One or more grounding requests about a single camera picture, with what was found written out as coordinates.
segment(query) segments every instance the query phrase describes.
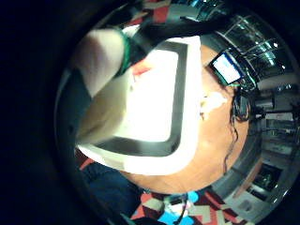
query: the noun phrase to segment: black cable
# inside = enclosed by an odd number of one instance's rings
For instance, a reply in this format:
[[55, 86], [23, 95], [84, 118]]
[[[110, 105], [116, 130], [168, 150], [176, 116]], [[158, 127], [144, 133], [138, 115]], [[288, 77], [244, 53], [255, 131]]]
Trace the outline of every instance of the black cable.
[[231, 133], [232, 133], [232, 143], [230, 145], [230, 147], [228, 148], [227, 154], [224, 158], [223, 161], [223, 173], [226, 174], [226, 172], [228, 171], [228, 166], [227, 166], [227, 160], [230, 157], [230, 155], [233, 152], [234, 146], [236, 144], [236, 142], [238, 141], [238, 132], [237, 129], [235, 127], [235, 115], [236, 115], [236, 108], [234, 107], [234, 103], [235, 102], [235, 98], [232, 101], [232, 108], [231, 108], [231, 113], [230, 113], [230, 126], [231, 126]]
[[188, 205], [188, 195], [187, 195], [186, 198], [185, 198], [185, 205], [184, 205], [184, 208], [182, 209], [181, 215], [180, 215], [180, 217], [173, 223], [174, 225], [178, 225], [178, 224], [181, 222], [181, 220], [182, 220], [182, 218], [184, 217], [184, 214], [185, 214], [185, 212], [186, 212], [187, 205]]

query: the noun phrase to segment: table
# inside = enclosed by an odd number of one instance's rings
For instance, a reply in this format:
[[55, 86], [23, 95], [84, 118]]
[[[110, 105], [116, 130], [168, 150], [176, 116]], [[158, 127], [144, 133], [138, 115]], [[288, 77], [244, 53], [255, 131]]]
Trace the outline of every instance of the table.
[[[139, 175], [121, 172], [127, 179], [142, 188], [165, 194], [184, 193], [205, 188], [223, 175], [223, 161], [233, 140], [229, 125], [233, 88], [222, 88], [207, 66], [218, 53], [204, 45], [201, 46], [201, 51], [204, 93], [216, 91], [228, 101], [210, 112], [207, 120], [199, 117], [198, 148], [194, 159], [182, 171], [170, 175]], [[227, 161], [228, 168], [238, 159], [243, 149], [248, 134], [248, 122], [236, 122], [236, 129], [239, 139]]]

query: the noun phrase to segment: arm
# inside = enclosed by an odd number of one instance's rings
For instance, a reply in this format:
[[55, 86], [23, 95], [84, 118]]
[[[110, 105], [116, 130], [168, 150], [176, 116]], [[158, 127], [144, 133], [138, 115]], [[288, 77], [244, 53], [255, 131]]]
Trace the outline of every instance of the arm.
[[121, 67], [124, 43], [118, 31], [91, 31], [79, 43], [70, 59], [70, 67], [77, 68], [93, 98], [113, 78]]

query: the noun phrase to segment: green wristband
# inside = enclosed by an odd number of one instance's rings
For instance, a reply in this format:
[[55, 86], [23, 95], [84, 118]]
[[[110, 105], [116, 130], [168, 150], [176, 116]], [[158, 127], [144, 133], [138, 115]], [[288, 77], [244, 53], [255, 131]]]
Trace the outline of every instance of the green wristband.
[[123, 61], [122, 61], [122, 65], [119, 68], [119, 70], [117, 71], [117, 73], [113, 76], [114, 78], [120, 77], [121, 75], [123, 75], [126, 70], [130, 67], [130, 62], [129, 62], [129, 55], [130, 55], [130, 44], [128, 41], [128, 37], [122, 32], [122, 30], [120, 29], [116, 29], [119, 34], [121, 35], [122, 39], [123, 39], [123, 43], [124, 43], [124, 56], [123, 56]]

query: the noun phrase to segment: person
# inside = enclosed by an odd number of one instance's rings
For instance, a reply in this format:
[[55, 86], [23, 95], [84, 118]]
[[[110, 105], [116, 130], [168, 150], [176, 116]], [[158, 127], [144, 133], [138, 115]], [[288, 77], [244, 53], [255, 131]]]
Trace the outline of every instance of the person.
[[[80, 93], [77, 89], [81, 88], [85, 95], [82, 100], [86, 101], [81, 103], [84, 109], [73, 118], [75, 125], [80, 121], [75, 127], [76, 143], [99, 143], [113, 136], [125, 113], [127, 72], [131, 65], [144, 59], [161, 41], [210, 33], [219, 28], [221, 20], [146, 24], [131, 37], [113, 28], [89, 32], [76, 47], [68, 65], [69, 79], [73, 81], [68, 81], [66, 90]], [[129, 218], [139, 206], [142, 190], [120, 172], [94, 163], [82, 171], [82, 176], [96, 197], [116, 212]], [[149, 218], [136, 222], [163, 224]]]

